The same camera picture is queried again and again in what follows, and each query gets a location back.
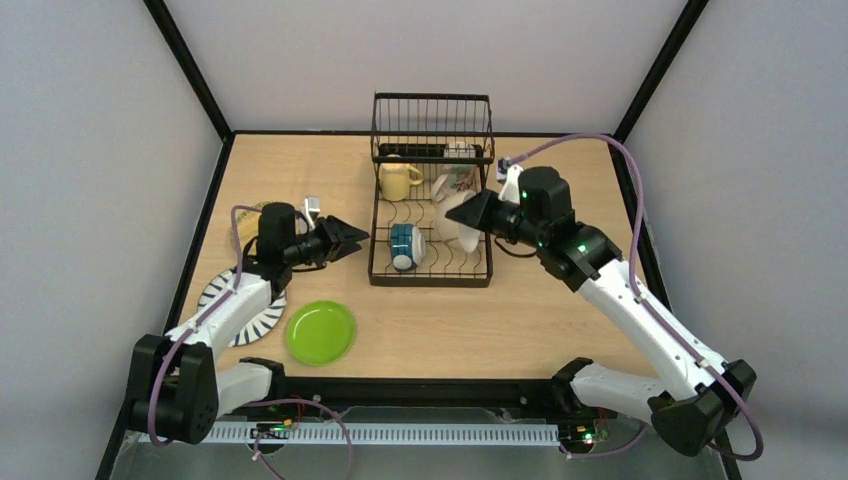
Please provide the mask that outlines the black wire dish rack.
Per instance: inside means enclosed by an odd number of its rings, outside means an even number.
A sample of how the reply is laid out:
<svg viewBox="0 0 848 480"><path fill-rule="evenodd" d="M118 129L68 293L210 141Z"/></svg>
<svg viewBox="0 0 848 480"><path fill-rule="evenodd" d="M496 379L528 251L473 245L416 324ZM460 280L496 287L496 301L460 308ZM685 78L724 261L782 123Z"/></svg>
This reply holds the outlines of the black wire dish rack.
<svg viewBox="0 0 848 480"><path fill-rule="evenodd" d="M368 279L379 287L485 288L489 235L446 218L487 183L495 157L486 94L377 92Z"/></svg>

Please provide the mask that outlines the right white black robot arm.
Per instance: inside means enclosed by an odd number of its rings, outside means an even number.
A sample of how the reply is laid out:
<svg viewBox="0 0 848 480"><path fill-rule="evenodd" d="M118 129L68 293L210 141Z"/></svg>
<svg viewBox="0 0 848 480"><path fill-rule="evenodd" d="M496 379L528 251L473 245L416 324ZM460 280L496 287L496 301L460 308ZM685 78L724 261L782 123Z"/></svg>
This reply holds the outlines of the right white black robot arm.
<svg viewBox="0 0 848 480"><path fill-rule="evenodd" d="M552 378L562 410L596 407L638 419L687 457L715 448L727 425L749 413L753 368L726 361L656 302L617 245L577 220L570 186L554 168L514 167L501 191L474 194L446 217L533 247L545 271L611 320L657 373L642 377L576 358Z"/></svg>

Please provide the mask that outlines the yellow ceramic mug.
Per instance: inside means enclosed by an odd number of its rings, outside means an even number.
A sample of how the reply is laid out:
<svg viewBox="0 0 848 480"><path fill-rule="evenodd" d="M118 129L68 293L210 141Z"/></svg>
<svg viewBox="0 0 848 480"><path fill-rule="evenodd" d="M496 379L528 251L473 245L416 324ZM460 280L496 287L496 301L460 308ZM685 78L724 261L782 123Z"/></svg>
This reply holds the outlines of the yellow ceramic mug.
<svg viewBox="0 0 848 480"><path fill-rule="evenodd" d="M390 202L402 201L409 197L411 189L424 181L420 169L411 163L404 163L398 154L389 154L396 162L383 162L378 167L377 177L381 196Z"/></svg>

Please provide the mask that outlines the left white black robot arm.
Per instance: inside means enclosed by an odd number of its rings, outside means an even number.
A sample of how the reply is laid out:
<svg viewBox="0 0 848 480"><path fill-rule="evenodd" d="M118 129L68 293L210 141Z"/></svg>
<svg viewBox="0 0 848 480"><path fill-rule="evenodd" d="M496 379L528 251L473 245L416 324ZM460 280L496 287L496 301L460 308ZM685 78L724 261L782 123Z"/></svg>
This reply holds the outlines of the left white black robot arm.
<svg viewBox="0 0 848 480"><path fill-rule="evenodd" d="M318 270L362 248L369 235L329 215L308 222L293 205L257 209L258 232L237 248L230 280L206 306L163 335L147 334L133 347L125 401L128 427L158 447L200 443L216 420L268 400L282 381L282 364L248 358L218 372L216 362L257 315L280 298L295 270Z"/></svg>

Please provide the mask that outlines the plain white bowl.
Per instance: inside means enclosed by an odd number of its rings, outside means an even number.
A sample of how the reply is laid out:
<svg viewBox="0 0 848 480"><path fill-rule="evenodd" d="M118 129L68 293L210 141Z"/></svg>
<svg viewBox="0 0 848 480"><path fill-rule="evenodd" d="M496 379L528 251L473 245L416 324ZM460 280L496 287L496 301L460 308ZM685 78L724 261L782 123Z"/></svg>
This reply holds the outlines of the plain white bowl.
<svg viewBox="0 0 848 480"><path fill-rule="evenodd" d="M459 192L446 197L438 203L433 227L440 239L448 244L455 244L466 253L477 249L481 233L464 224L448 219L446 214L449 210L460 206L465 201L474 197L471 190Z"/></svg>

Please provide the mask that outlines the black rimmed white bowl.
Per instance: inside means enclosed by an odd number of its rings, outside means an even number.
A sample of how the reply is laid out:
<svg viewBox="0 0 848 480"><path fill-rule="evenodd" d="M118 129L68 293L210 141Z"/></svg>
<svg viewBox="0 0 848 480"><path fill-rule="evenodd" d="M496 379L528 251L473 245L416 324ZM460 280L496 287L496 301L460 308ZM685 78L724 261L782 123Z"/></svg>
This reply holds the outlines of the black rimmed white bowl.
<svg viewBox="0 0 848 480"><path fill-rule="evenodd" d="M398 272L416 269L426 255L426 239L411 223L395 223L390 227L389 247L392 265Z"/></svg>

